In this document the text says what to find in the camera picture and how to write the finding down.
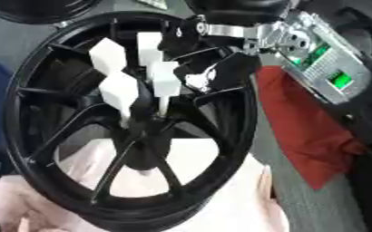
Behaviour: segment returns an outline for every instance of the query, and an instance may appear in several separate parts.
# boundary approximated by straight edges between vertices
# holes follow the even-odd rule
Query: gray floor
[[[188,16],[191,14],[182,0],[167,1],[169,14]],[[347,0],[347,4],[356,5],[371,13],[370,1]],[[317,1],[310,10],[324,15],[332,24],[338,24],[333,13],[344,5],[344,1]],[[132,0],[103,0],[89,15],[104,12],[153,10]],[[0,19],[0,62],[14,71],[24,58],[49,34],[52,26],[13,24]],[[362,32],[349,34],[352,43],[363,50],[369,49],[369,41]],[[351,196],[346,179],[335,178],[322,190],[309,188],[289,161],[281,154],[263,112],[259,115],[259,130],[254,141],[252,153],[259,160],[268,163],[274,171],[276,190],[280,204],[285,208],[291,222],[292,232],[361,232],[366,231],[356,203]]]

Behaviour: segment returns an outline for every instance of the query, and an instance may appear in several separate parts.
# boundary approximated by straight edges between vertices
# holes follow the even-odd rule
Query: black object
[[[10,157],[19,173],[36,190],[106,230],[162,231],[197,213],[239,169],[248,154],[257,124],[255,92],[249,75],[238,79],[241,80],[239,88],[210,94],[191,92],[172,98],[168,117],[164,119],[156,113],[143,117],[148,115],[146,106],[157,111],[145,92],[140,104],[132,108],[135,110],[132,113],[140,113],[141,117],[130,121],[128,130],[119,126],[120,113],[101,101],[97,87],[103,76],[90,62],[87,53],[90,48],[104,37],[123,45],[128,60],[124,70],[148,87],[151,84],[143,82],[144,70],[138,64],[137,33],[170,31],[180,23],[181,19],[164,14],[98,15],[61,29],[27,58],[9,87],[4,122]],[[210,45],[200,42],[197,47],[207,49]],[[210,59],[201,59],[201,63],[209,67],[228,53],[228,50],[213,49]],[[179,62],[184,65],[198,57],[194,55]],[[76,68],[72,74],[60,75],[61,70],[66,73],[74,63]],[[200,106],[212,109],[211,105],[217,109],[214,111],[217,123],[200,110]],[[60,112],[65,108],[73,109],[74,113],[67,121],[62,121]],[[220,151],[217,159],[196,179],[182,185],[166,162],[164,151],[143,154],[151,158],[166,178],[169,192],[145,198],[111,196],[109,188],[114,177],[130,162],[129,151],[140,140],[146,140],[144,144],[148,141],[153,144],[159,138],[167,140],[168,134],[175,132],[172,130],[181,122],[188,122],[213,138]],[[72,181],[53,160],[57,146],[89,124],[99,124],[109,130],[117,150],[116,159],[95,190]],[[168,143],[162,146],[163,150],[167,149]]]
[[[372,232],[372,157],[368,154],[355,157],[347,177],[367,231]]]
[[[289,4],[289,0],[186,0],[189,7],[198,14],[229,12],[254,15],[262,13],[280,16]]]
[[[101,0],[0,0],[0,17],[22,24],[52,24],[79,16]]]

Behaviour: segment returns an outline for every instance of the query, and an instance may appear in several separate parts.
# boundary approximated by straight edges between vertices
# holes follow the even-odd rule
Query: white cube
[[[162,41],[161,33],[138,33],[138,54],[141,66],[148,66],[152,62],[163,61],[163,52],[158,50]]]
[[[152,80],[155,97],[173,97],[181,94],[181,81],[173,73],[177,62],[154,62],[148,68],[148,78]]]
[[[124,72],[112,72],[99,85],[104,102],[119,110],[122,125],[131,117],[130,107],[139,96],[138,81]]]
[[[94,69],[106,76],[127,66],[124,47],[108,38],[103,38],[90,50],[90,57]]]

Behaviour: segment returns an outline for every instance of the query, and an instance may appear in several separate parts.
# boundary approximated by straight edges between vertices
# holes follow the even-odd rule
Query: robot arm
[[[259,54],[273,53],[281,67],[372,154],[371,57],[316,14],[278,10],[278,14],[257,12],[247,17],[247,11],[222,14],[218,9],[205,9],[208,13],[185,20],[166,41],[187,41],[182,47],[187,52],[196,41],[209,40],[215,46],[232,47],[234,53],[201,74],[177,73],[187,85],[200,92],[232,88],[239,80],[231,81],[231,74],[238,76],[237,70],[239,74],[252,73],[260,66]]]

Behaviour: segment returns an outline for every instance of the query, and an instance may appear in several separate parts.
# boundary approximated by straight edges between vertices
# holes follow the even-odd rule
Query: red fabric
[[[277,66],[257,73],[259,99],[281,149],[314,189],[348,171],[363,149],[315,99]]]

